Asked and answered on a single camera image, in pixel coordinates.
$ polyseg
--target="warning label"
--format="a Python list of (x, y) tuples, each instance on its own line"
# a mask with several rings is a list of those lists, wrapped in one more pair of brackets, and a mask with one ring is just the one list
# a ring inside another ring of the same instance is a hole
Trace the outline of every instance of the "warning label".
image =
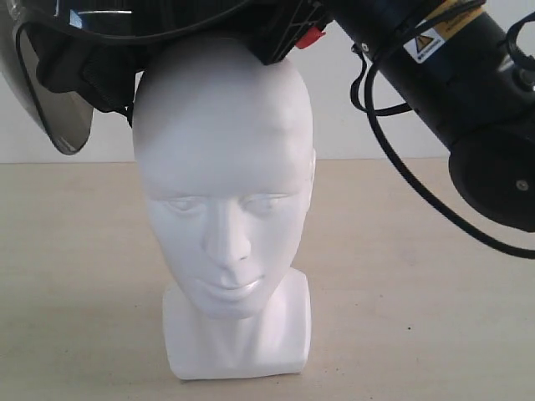
[[(437, 17), (451, 7), (466, 3), (466, 1), (467, 0), (445, 0), (420, 24)], [(453, 36), (459, 33), (466, 25), (471, 23), (481, 14), (483, 14), (483, 9), (479, 7), (475, 10), (460, 14), (453, 19), (439, 23), (432, 29), (425, 31), (417, 38), (406, 43), (405, 50), (417, 63), (424, 63), (430, 56), (436, 53), (444, 43), (453, 38)]]

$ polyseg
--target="white mannequin head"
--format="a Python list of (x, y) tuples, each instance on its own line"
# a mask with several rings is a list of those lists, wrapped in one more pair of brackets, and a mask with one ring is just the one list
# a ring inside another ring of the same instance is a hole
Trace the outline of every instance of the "white mannequin head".
[(166, 262), (211, 318), (260, 312), (298, 250), (312, 195), (313, 120), (288, 60), (234, 38), (194, 38), (145, 71), (135, 158)]

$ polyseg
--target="mannequin nose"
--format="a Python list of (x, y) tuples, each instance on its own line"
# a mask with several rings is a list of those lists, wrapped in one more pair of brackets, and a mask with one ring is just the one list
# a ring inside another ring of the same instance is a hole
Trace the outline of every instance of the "mannequin nose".
[(225, 204), (214, 209), (206, 225), (204, 250), (218, 266), (230, 267), (249, 257), (251, 243), (238, 206)]

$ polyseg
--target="white backdrop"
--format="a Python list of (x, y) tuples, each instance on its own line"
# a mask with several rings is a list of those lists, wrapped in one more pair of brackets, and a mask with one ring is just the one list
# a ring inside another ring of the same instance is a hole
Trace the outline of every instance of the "white backdrop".
[[(534, 0), (489, 0), (488, 12), (505, 29), (535, 11)], [(535, 29), (521, 45), (535, 53)], [(359, 73), (351, 41), (331, 24), (327, 35), (311, 48), (293, 50), (294, 61), (307, 82), (314, 110), (315, 146), (321, 159), (383, 157), (365, 114), (349, 101), (349, 86)], [(382, 77), (377, 81), (377, 107), (398, 104), (401, 97)], [(89, 143), (76, 156), (63, 156), (25, 114), (0, 77), (0, 163), (132, 161), (130, 127), (118, 115), (95, 113)], [(404, 157), (446, 155), (445, 148), (413, 114), (382, 119), (385, 132)]]

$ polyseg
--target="black helmet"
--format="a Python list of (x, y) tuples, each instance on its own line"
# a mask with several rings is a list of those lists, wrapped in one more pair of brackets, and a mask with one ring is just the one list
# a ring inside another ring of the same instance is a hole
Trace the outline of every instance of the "black helmet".
[(94, 109), (130, 122), (135, 76), (169, 43), (231, 32), (270, 64), (331, 21), (309, 0), (0, 0), (0, 64), (56, 149), (74, 155)]

